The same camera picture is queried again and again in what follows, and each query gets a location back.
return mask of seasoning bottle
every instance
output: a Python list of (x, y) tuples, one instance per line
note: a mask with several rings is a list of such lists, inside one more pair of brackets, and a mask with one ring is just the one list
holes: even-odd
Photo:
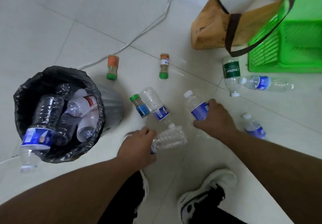
[(148, 107), (145, 105), (145, 103), (142, 102), (140, 95), (134, 94), (130, 97), (130, 101), (134, 104), (135, 108), (142, 118), (150, 113)]
[(106, 78), (109, 80), (116, 80), (118, 78), (118, 67), (119, 67), (119, 57), (115, 55), (109, 55), (107, 58), (108, 72)]
[(160, 55), (160, 75), (159, 77), (161, 79), (168, 79), (168, 67), (169, 67), (169, 55), (166, 53), (163, 53)]

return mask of pant leg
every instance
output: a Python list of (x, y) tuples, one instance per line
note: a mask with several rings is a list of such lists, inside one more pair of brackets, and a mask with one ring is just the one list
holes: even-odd
[(136, 208), (142, 202), (143, 197), (142, 177), (141, 173), (137, 171), (119, 189), (98, 224), (132, 224)]
[(202, 206), (195, 210), (189, 224), (204, 224), (204, 223), (229, 223), (229, 224), (246, 224), (231, 214), (223, 211), (218, 207)]

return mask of blue label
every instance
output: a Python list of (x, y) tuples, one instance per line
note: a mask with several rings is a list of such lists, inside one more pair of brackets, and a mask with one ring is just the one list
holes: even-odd
[(256, 137), (256, 138), (260, 138), (263, 139), (264, 137), (266, 137), (266, 132), (264, 131), (264, 129), (262, 127), (258, 128), (257, 130), (253, 130), (253, 131), (248, 131), (245, 130), (249, 135)]
[(147, 108), (145, 104), (142, 104), (141, 106), (137, 107), (137, 111), (139, 112), (142, 118), (150, 113), (150, 110)]
[(271, 83), (271, 79), (268, 76), (260, 76), (260, 82), (256, 87), (257, 90), (266, 90)]
[(46, 128), (29, 128), (22, 139), (22, 145), (51, 146), (54, 131)]
[(162, 120), (169, 114), (169, 111), (165, 106), (162, 106), (161, 108), (157, 109), (153, 114), (158, 120)]
[(207, 117), (209, 111), (209, 105), (206, 102), (203, 102), (199, 106), (195, 107), (191, 113), (197, 120), (204, 120)]

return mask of bag strap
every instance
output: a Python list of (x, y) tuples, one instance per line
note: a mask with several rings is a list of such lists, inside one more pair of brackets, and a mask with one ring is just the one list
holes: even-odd
[(231, 46), (232, 46), (232, 42), (233, 42), (233, 40), (235, 38), (235, 34), (236, 34), (236, 30), (237, 30), (237, 27), (238, 27), (238, 24), (239, 24), (239, 20), (240, 20), (242, 15), (240, 13), (232, 13), (230, 15), (228, 28), (227, 28), (227, 33), (226, 33), (226, 39), (225, 39), (225, 48), (229, 52), (229, 54), (232, 57), (239, 57), (241, 55), (247, 54), (248, 52), (253, 50), (255, 47), (257, 47), (259, 44), (261, 44), (266, 38), (268, 38), (268, 36), (270, 34), (272, 34), (272, 32), (280, 25), (280, 23), (285, 19), (285, 17), (289, 14), (291, 9), (293, 8), (295, 0), (288, 0), (288, 1), (289, 1), (289, 7), (288, 7), (287, 13), (276, 24), (276, 26), (270, 32), (268, 32), (262, 39), (260, 39), (259, 41), (255, 42), (254, 44), (252, 44), (252, 45), (250, 45), (250, 46), (248, 46), (246, 48), (243, 48), (241, 50), (237, 50), (237, 51), (231, 51)]

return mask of green cap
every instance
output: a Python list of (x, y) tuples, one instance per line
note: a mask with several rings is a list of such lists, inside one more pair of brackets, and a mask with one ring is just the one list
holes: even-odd
[(130, 101), (133, 102), (135, 99), (140, 98), (140, 95), (134, 94), (133, 96), (130, 97)]
[(160, 77), (161, 79), (168, 79), (169, 75), (168, 75), (168, 73), (164, 73), (164, 72), (162, 72), (162, 73), (160, 73), (159, 77)]
[(116, 80), (118, 78), (118, 75), (107, 73), (106, 78), (109, 80)]

